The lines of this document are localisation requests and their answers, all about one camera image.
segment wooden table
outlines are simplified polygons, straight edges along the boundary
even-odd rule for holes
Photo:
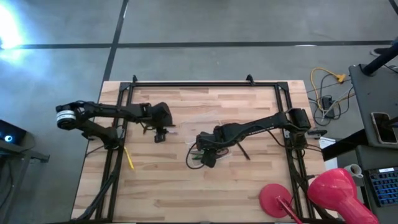
[[[313,125],[304,82],[287,82],[293,107],[305,109]],[[99,102],[115,105],[119,84],[120,82],[105,82]],[[265,132],[249,136],[241,143],[251,161],[247,161],[239,148],[234,146],[230,148],[233,155],[218,161],[215,168],[190,170],[185,165],[188,146],[180,129],[182,122],[210,111],[216,111],[223,124],[246,123],[271,116],[277,112],[273,88],[134,89],[133,103],[149,102],[154,105],[161,101],[170,107],[174,124],[177,125],[177,134],[168,134],[166,142],[155,144],[154,133],[149,131],[143,135],[139,124],[128,125],[126,147],[136,169],[130,169],[124,155],[114,222],[291,221],[289,217],[278,219],[266,215],[257,199],[259,191],[267,184],[281,184],[290,192],[292,188],[285,149],[278,146],[269,134]],[[112,119],[96,118],[95,121],[110,126]],[[283,142],[281,130],[272,132]],[[308,142],[318,144],[315,140]],[[101,141],[93,141],[89,144],[88,151],[100,145]],[[105,158],[106,151],[101,149],[85,159],[72,218],[82,214],[98,193]],[[325,171],[319,152],[307,150],[304,159],[308,175]],[[303,198],[302,206],[306,210]]]

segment red plastic object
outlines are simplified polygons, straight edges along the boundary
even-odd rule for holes
[[[347,170],[338,168],[324,172],[308,189],[315,204],[337,211],[347,224],[377,224],[379,221],[357,198],[356,186]]]
[[[279,184],[268,184],[259,195],[260,206],[268,215],[275,218],[289,215],[298,224],[302,224],[289,205],[291,199],[289,191]]]

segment yellow marker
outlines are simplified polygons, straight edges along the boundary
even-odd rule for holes
[[[127,154],[127,159],[128,159],[128,161],[130,163],[130,168],[132,170],[134,170],[134,166],[132,165],[132,161],[131,161],[131,158],[130,158],[130,155],[129,155],[129,151],[127,151],[126,147],[124,147],[124,152],[126,152],[126,154]]]

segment keyboard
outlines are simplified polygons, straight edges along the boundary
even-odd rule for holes
[[[398,205],[398,167],[367,170],[379,207]]]

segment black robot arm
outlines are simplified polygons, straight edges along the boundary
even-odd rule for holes
[[[197,135],[197,149],[205,150],[201,162],[206,166],[214,167],[218,149],[231,147],[241,142],[246,136],[276,128],[288,130],[294,135],[295,142],[300,144],[295,147],[304,147],[307,143],[305,133],[311,128],[311,124],[305,110],[292,108],[286,113],[279,112],[246,124],[231,123],[216,126],[213,134],[202,132]]]
[[[123,118],[129,122],[144,123],[146,127],[156,129],[155,142],[165,140],[164,127],[172,126],[173,120],[169,107],[165,103],[152,106],[150,103],[130,104],[127,106],[104,105],[94,102],[76,101],[56,107],[57,126],[61,129],[82,130],[85,138],[100,138],[106,149],[116,149],[120,139],[116,128],[104,128],[90,121],[97,116],[105,118]]]

